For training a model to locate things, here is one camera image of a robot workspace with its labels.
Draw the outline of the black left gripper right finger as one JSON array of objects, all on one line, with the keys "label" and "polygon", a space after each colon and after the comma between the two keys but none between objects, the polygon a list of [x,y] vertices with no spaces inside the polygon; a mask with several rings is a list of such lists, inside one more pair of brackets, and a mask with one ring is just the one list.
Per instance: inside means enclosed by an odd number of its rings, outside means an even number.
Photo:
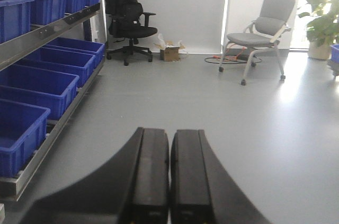
[{"label": "black left gripper right finger", "polygon": [[175,133],[170,207],[172,223],[269,223],[222,166],[204,130]]}]

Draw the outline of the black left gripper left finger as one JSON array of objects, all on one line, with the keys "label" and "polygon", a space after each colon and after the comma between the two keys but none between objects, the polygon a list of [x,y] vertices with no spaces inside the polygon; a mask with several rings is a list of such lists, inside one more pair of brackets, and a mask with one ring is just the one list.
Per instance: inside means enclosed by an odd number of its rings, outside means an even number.
[{"label": "black left gripper left finger", "polygon": [[21,223],[167,223],[169,145],[163,129],[139,127],[106,163],[41,198]]}]

